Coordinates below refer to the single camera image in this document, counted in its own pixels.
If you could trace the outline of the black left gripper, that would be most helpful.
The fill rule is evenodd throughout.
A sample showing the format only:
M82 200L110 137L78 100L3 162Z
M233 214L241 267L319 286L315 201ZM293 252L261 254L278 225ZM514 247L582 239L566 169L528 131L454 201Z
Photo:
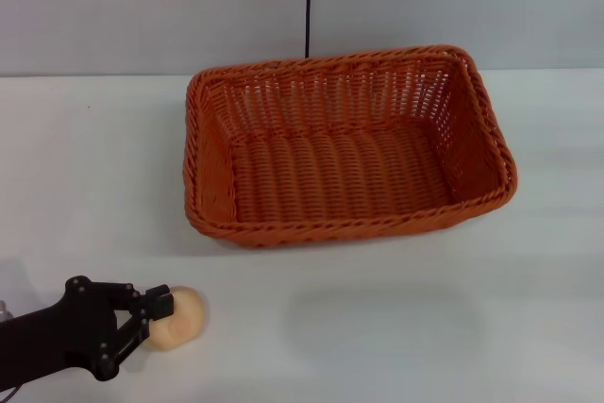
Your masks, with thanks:
M1 323L1 380L30 382L69 368L115 378L149 337L149 321L173 315L174 306L165 284L143 293L128 285L118 298L116 284L73 277L56 304ZM115 311L131 315L119 328Z

